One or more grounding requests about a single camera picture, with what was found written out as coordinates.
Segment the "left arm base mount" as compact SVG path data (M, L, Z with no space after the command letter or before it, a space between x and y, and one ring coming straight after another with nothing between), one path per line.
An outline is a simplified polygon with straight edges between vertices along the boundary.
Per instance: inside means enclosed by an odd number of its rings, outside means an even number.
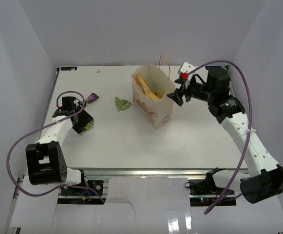
M96 191L100 196L103 195L103 180L88 180L85 172L81 170L81 183L77 184L78 187L82 188L71 188L61 189L59 194L64 197L68 196L82 196L85 198L89 198L92 195L96 195L93 191Z

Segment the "green triangular snack packet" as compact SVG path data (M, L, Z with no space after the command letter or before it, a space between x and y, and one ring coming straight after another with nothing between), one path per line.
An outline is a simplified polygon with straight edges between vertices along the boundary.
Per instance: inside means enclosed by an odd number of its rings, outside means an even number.
M119 97L115 97L115 104L118 112L124 112L128 108L131 107L132 103L125 99L120 99Z

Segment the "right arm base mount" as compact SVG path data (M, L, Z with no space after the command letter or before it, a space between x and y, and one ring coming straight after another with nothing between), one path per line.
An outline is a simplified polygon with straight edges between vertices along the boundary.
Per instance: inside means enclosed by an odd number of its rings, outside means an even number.
M220 171L225 171L223 168L215 168L207 172L203 180L189 180L184 184L186 189L193 198L190 199L192 203L201 205L210 205L215 202L224 188L217 187L212 176Z

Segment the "brown paper bag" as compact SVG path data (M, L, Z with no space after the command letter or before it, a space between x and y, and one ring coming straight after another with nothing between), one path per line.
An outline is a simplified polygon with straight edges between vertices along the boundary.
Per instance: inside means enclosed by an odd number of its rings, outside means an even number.
M166 74L160 65L147 63L131 75L132 100L147 120L158 129L171 120L173 101L167 94L175 90L170 79L171 69Z

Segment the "green square snack packet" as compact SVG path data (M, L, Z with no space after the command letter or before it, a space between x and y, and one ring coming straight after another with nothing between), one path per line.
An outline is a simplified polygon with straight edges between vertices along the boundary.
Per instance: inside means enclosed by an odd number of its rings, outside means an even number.
M79 135L84 135L85 133L90 131L93 127L94 127L94 123L89 122L86 126L84 126L80 129Z

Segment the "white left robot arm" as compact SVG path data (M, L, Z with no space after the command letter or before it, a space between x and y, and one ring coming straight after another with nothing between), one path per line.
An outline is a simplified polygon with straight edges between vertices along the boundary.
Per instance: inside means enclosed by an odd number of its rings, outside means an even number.
M28 176L32 185L66 184L82 195L88 182L81 170L67 167L61 146L70 130L82 136L94 126L94 118L76 103L75 97L63 97L62 106L53 114L52 126L37 143L26 147Z

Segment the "yellow chips bag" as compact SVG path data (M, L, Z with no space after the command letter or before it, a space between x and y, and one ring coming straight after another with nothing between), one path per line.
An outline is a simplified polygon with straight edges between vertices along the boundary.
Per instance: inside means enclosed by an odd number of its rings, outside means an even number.
M135 81L139 87L139 89L142 91L142 93L147 96L149 99L154 100L154 101L159 101L161 97L157 94L154 93L149 86L147 85L146 80L142 77L140 73L138 73L135 77Z

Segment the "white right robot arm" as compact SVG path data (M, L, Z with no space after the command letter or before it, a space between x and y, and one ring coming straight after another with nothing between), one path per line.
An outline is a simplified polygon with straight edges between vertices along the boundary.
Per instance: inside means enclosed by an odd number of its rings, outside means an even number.
M283 192L283 166L271 156L249 125L249 117L240 101L230 93L230 77L225 68L208 68L207 80L197 82L201 76L191 77L180 72L175 83L180 85L167 96L182 106L192 98L207 102L209 112L228 132L241 152L248 174L215 168L207 172L202 182L210 194L220 194L226 185L229 190L240 192L251 204L255 204Z

